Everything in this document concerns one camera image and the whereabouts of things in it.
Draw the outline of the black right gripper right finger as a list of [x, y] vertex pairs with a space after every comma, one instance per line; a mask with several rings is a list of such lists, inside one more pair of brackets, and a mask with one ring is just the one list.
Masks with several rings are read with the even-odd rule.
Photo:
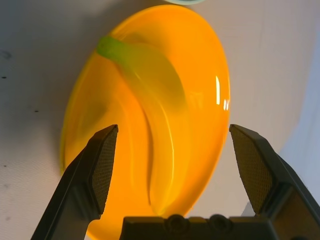
[[229, 132], [255, 215], [269, 221], [279, 240], [318, 240], [320, 206], [298, 174], [259, 133], [236, 124]]

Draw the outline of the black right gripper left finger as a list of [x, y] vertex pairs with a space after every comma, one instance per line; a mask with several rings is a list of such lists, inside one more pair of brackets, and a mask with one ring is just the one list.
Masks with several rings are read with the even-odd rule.
[[89, 224], [105, 210], [119, 128], [91, 137], [68, 165], [33, 235], [33, 240], [83, 240]]

